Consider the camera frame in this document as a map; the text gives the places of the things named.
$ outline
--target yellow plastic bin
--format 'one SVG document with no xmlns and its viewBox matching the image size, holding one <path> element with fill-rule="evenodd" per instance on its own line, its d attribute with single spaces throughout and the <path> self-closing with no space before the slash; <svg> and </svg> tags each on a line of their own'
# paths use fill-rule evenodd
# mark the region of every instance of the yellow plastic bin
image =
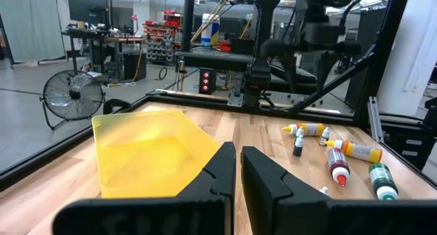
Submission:
<svg viewBox="0 0 437 235">
<path fill-rule="evenodd" d="M 102 196 L 174 197 L 220 145 L 177 110 L 92 119 Z"/>
</svg>

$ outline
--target red paint bottle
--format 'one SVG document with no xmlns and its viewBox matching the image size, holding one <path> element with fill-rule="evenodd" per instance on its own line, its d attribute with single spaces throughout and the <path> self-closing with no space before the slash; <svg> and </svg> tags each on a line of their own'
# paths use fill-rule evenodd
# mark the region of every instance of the red paint bottle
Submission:
<svg viewBox="0 0 437 235">
<path fill-rule="evenodd" d="M 346 186 L 346 182 L 349 180 L 350 170 L 346 156 L 341 153 L 340 149 L 333 148 L 328 151 L 328 165 L 334 181 L 341 186 Z"/>
</svg>

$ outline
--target curtain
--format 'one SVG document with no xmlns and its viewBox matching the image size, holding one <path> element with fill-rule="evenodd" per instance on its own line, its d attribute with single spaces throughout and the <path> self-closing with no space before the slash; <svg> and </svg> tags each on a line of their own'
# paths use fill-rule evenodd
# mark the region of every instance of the curtain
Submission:
<svg viewBox="0 0 437 235">
<path fill-rule="evenodd" d="M 68 0 L 57 0 L 57 11 L 59 15 L 59 21 L 61 22 L 61 29 L 65 31 L 67 29 L 68 24 L 75 24 L 75 20 L 70 20 L 70 9 L 68 8 Z M 64 41 L 65 51 L 71 51 L 70 37 L 62 36 L 62 40 Z M 81 45 L 79 44 L 78 39 L 74 39 L 74 49 L 80 50 Z"/>
<path fill-rule="evenodd" d="M 64 56 L 56 0 L 0 0 L 14 62 Z"/>
</svg>

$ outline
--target desk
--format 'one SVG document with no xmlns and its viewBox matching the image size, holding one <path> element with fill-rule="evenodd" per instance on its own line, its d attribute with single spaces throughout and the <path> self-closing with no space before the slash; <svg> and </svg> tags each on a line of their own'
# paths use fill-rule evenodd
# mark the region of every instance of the desk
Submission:
<svg viewBox="0 0 437 235">
<path fill-rule="evenodd" d="M 73 58 L 73 70 L 77 71 L 77 62 L 76 62 L 76 53 L 75 53 L 75 49 L 74 49 L 74 42 L 73 39 L 75 38 L 81 38 L 84 40 L 97 40 L 99 41 L 99 53 L 100 53 L 100 60 L 101 60 L 101 64 L 100 64 L 100 68 L 101 68 L 101 72 L 104 72 L 104 55 L 103 55 L 103 37 L 104 34 L 103 33 L 92 33 L 90 31 L 62 31 L 61 32 L 62 35 L 65 36 L 69 36 L 70 37 L 70 45 L 71 45 L 71 55 Z M 91 49 L 90 49 L 90 53 L 91 53 L 91 58 L 90 58 L 90 62 L 92 63 L 92 55 L 93 55 L 93 44 L 90 45 Z"/>
<path fill-rule="evenodd" d="M 117 72 L 117 79 L 120 80 L 120 53 L 123 52 L 123 44 L 136 44 L 139 43 L 139 48 L 141 49 L 141 44 L 143 43 L 143 38 L 133 37 L 106 37 L 104 39 L 105 43 L 114 43 L 114 51 L 115 51 L 115 71 Z"/>
<path fill-rule="evenodd" d="M 351 178 L 347 187 L 341 188 L 328 172 L 328 148 L 319 146 L 318 138 L 305 138 L 302 157 L 292 156 L 294 138 L 281 132 L 282 126 L 293 123 L 291 120 L 157 102 L 148 102 L 137 111 L 162 109 L 179 109 L 217 142 L 232 141 L 235 144 L 236 234 L 251 234 L 240 175 L 239 153 L 243 146 L 255 146 L 316 189 L 327 186 L 332 198 L 375 199 L 368 174 L 369 163 L 348 158 Z M 359 128 L 327 126 L 331 128 L 330 139 L 351 140 L 380 148 Z M 401 199 L 437 199 L 437 190 L 390 152 L 383 150 L 381 161 L 389 166 Z M 50 234 L 51 222 L 59 209 L 77 199 L 95 197 L 100 197 L 100 186 L 94 139 L 89 138 L 0 194 L 0 232 L 13 235 Z"/>
</svg>

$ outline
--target yellow paint bottle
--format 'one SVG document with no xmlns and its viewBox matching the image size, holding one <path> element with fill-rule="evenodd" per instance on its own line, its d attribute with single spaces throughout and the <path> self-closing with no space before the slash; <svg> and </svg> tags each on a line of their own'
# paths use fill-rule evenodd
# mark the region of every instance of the yellow paint bottle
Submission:
<svg viewBox="0 0 437 235">
<path fill-rule="evenodd" d="M 302 127 L 304 130 L 304 136 L 320 136 L 323 133 L 324 127 L 321 123 L 296 123 L 283 127 L 282 130 L 289 132 L 292 135 L 296 135 L 298 129 Z"/>
<path fill-rule="evenodd" d="M 340 149 L 346 156 L 368 161 L 370 163 L 379 163 L 382 158 L 382 150 L 374 149 L 369 146 L 361 146 L 350 141 L 325 141 L 327 146 Z"/>
</svg>

